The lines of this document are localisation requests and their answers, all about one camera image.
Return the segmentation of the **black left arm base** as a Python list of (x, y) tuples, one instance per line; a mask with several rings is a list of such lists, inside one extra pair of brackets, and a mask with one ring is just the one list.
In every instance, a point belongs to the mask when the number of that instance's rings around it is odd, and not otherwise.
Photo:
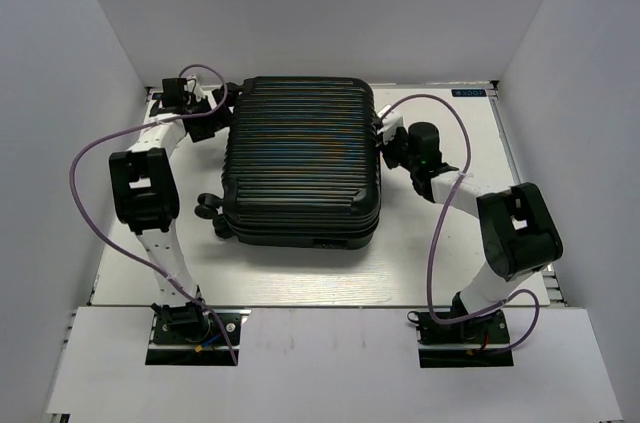
[(169, 322), (167, 315), (156, 313), (146, 351), (147, 366), (233, 367), (239, 362), (242, 325), (247, 311), (222, 310), (217, 320), (195, 314), (181, 322)]

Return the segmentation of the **black suitcase wheel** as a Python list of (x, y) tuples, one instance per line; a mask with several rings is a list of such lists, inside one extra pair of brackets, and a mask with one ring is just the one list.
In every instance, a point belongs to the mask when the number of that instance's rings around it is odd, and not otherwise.
[(197, 205), (194, 213), (205, 220), (213, 220), (218, 216), (218, 209), (223, 205), (223, 200), (211, 193), (201, 193), (197, 197)]
[(211, 91), (216, 104), (223, 102), (227, 107), (235, 106), (237, 98), (242, 93), (242, 86), (235, 83), (227, 83)]

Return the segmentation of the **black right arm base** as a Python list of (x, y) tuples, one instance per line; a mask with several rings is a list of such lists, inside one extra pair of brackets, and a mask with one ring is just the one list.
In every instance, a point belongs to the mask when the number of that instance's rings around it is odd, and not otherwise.
[(499, 310), (455, 325), (439, 325), (428, 312), (409, 311), (418, 335), (422, 369), (501, 368), (514, 365), (510, 334)]

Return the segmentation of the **black suitcase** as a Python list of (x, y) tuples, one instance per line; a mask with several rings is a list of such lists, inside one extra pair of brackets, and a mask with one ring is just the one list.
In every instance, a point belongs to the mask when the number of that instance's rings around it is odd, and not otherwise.
[(252, 245), (357, 250), (381, 209), (377, 114), (350, 77), (259, 76), (243, 82), (229, 125), (211, 221)]

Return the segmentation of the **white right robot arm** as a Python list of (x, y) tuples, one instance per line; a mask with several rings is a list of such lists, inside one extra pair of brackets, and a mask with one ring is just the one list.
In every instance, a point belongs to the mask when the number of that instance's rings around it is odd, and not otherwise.
[[(563, 243), (540, 189), (525, 182), (501, 192), (485, 192), (472, 182), (472, 145), (467, 128), (460, 129), (465, 160), (457, 168), (446, 163), (437, 127), (428, 122), (405, 126), (399, 102), (379, 111), (378, 147), (388, 167), (408, 171), (414, 191), (441, 207), (428, 250), (425, 275), (430, 319), (451, 326), (461, 340), (472, 342), (488, 328), (488, 315), (524, 293), (522, 283), (563, 254)], [(452, 301), (452, 310), (435, 312), (433, 276), (438, 243), (451, 209), (479, 223), (484, 262)]]

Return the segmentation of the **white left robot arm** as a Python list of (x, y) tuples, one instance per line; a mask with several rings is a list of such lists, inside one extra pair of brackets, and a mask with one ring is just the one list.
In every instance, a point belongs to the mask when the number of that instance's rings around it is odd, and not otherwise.
[(161, 309), (200, 297), (178, 241), (180, 199), (170, 156), (184, 138), (196, 143), (227, 127), (238, 93), (233, 83), (206, 93), (194, 75), (164, 79), (162, 90), (151, 95), (145, 127), (135, 143), (109, 157), (117, 218), (156, 268)]

